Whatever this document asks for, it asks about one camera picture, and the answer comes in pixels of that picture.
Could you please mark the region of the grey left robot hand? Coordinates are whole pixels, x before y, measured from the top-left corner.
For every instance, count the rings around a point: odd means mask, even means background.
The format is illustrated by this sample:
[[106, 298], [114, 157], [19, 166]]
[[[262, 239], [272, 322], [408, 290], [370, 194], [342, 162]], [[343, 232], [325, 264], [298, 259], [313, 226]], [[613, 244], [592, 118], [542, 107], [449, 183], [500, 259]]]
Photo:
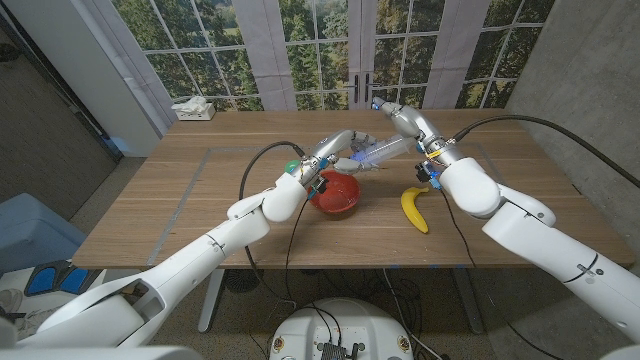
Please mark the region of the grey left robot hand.
[[357, 153], [373, 145], [376, 141], [375, 137], [364, 132], [340, 130], [320, 141], [312, 150], [312, 156], [319, 160], [326, 158], [337, 173], [353, 175], [358, 172], [378, 169], [378, 166], [350, 158], [337, 158], [337, 154], [347, 148], [351, 148], [354, 153]]

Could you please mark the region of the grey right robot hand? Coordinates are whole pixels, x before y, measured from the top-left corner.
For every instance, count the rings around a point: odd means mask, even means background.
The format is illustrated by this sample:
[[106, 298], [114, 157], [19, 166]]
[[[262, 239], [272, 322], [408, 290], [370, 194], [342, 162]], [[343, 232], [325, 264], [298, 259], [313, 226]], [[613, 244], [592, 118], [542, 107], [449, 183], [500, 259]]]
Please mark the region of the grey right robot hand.
[[447, 146], [447, 140], [439, 130], [413, 107], [374, 97], [372, 108], [382, 111], [392, 121], [398, 134], [404, 138], [414, 138], [427, 153]]

